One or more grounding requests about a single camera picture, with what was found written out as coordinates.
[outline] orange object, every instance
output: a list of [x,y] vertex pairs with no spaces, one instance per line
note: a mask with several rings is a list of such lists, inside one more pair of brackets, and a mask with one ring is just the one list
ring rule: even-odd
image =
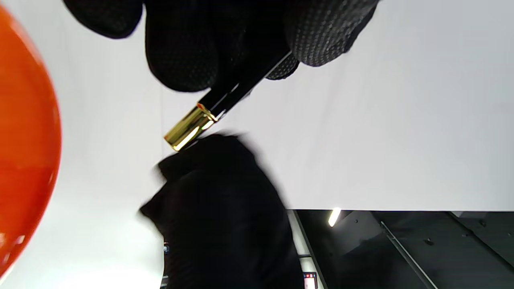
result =
[[0,6],[0,276],[38,226],[60,157],[50,79],[21,26]]

